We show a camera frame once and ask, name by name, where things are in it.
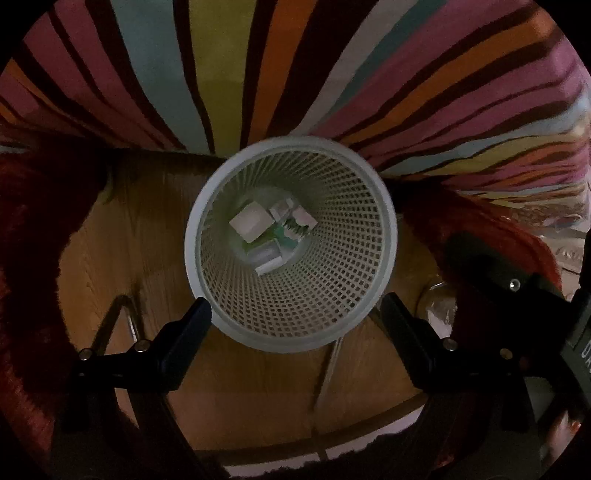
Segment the white small box trash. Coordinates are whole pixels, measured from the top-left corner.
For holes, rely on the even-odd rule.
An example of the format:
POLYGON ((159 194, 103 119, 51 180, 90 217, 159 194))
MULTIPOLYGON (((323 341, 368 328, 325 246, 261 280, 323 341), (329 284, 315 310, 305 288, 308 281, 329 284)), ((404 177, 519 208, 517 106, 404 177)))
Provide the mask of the white small box trash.
POLYGON ((273 224, 273 216, 256 201, 247 204, 229 221, 233 230, 249 244, 256 241, 273 224))

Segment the tissue pack with forest print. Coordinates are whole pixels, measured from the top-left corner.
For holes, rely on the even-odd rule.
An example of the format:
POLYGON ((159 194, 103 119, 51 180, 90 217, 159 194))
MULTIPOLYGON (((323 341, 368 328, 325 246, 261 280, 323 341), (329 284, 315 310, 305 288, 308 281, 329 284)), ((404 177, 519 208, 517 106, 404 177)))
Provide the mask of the tissue pack with forest print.
POLYGON ((287 217, 273 227, 273 236, 287 247, 294 248, 317 227, 318 221, 304 207, 291 210, 287 217))

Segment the white mesh trash basket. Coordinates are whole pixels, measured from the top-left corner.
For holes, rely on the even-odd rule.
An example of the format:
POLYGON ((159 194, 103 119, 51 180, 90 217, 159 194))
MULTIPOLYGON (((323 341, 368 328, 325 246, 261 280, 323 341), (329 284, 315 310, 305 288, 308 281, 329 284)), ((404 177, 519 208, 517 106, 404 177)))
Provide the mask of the white mesh trash basket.
POLYGON ((279 137, 225 161, 195 200, 184 263, 212 322, 245 346, 297 353, 332 343, 377 305, 398 225, 383 180, 318 137, 279 137))

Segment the colourful striped bed sheet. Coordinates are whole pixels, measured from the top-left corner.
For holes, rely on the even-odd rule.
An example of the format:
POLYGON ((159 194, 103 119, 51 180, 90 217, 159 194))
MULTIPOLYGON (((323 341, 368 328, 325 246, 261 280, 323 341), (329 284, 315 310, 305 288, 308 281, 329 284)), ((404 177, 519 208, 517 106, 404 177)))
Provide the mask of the colourful striped bed sheet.
POLYGON ((315 135, 532 227, 590 211, 590 75, 532 1, 5 1, 1 149, 315 135))

